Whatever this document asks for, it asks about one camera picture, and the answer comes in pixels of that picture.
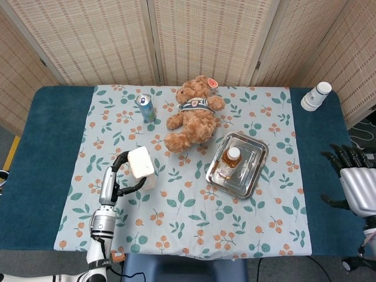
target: teddy bear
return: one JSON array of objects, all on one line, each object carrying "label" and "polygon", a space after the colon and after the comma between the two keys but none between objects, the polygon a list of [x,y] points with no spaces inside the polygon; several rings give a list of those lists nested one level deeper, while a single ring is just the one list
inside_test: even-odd
[{"label": "teddy bear", "polygon": [[223,110],[222,97],[211,95],[212,87],[218,83],[204,75],[189,80],[176,92],[179,113],[167,120],[170,130],[183,126],[180,133],[172,132],[164,139],[166,148],[173,153],[180,153],[194,143],[208,141],[216,130],[214,111]]}]

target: bottle cap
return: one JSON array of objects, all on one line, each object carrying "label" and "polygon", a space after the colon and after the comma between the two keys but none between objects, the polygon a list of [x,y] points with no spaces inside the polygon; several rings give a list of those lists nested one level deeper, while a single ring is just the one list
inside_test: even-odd
[{"label": "bottle cap", "polygon": [[328,94],[331,91],[331,85],[328,82],[320,82],[317,86],[317,91],[320,94]]},{"label": "bottle cap", "polygon": [[229,151],[227,151],[227,155],[230,160],[237,160],[240,156],[240,150],[236,147],[231,147]]}]

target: blue can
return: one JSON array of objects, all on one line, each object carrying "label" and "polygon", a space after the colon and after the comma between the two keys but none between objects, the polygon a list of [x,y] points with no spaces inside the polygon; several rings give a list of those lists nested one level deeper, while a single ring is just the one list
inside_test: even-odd
[{"label": "blue can", "polygon": [[148,94],[141,94],[136,99],[136,104],[140,108],[145,123],[153,122],[156,118],[156,112],[153,107],[152,97]]}]

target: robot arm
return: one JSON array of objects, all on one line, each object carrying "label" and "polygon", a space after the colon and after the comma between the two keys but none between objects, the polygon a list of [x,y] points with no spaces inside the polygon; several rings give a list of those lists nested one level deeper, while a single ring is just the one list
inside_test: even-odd
[{"label": "robot arm", "polygon": [[336,156],[330,152],[321,154],[330,161],[340,178],[346,199],[333,201],[326,195],[321,195],[321,199],[331,207],[351,210],[365,219],[365,240],[358,249],[358,256],[363,257],[367,243],[371,243],[376,255],[376,241],[372,241],[376,236],[376,168],[373,168],[366,155],[358,148],[333,144],[330,146]]},{"label": "robot arm", "polygon": [[121,165],[128,162],[128,153],[121,153],[111,167],[106,169],[99,196],[100,208],[90,219],[90,245],[86,260],[88,271],[75,276],[54,275],[35,278],[21,278],[0,273],[0,282],[107,282],[106,270],[111,267],[110,250],[115,230],[115,205],[119,196],[139,190],[146,177],[133,187],[120,189],[116,182],[116,173]]}]

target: woven screen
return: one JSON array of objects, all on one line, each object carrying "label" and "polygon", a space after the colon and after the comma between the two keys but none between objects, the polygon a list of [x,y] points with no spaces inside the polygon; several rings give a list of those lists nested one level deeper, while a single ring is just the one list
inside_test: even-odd
[{"label": "woven screen", "polygon": [[376,1],[349,1],[326,38],[301,86],[330,82],[351,127],[376,104]]},{"label": "woven screen", "polygon": [[58,81],[2,12],[0,50],[0,122],[20,136],[35,92]]},{"label": "woven screen", "polygon": [[155,0],[165,84],[181,85],[205,74],[220,85],[248,85],[277,4]]},{"label": "woven screen", "polygon": [[68,84],[156,84],[141,1],[8,2]]},{"label": "woven screen", "polygon": [[346,0],[289,0],[270,51],[255,73],[258,86],[294,86],[294,79],[309,54],[325,37]]}]

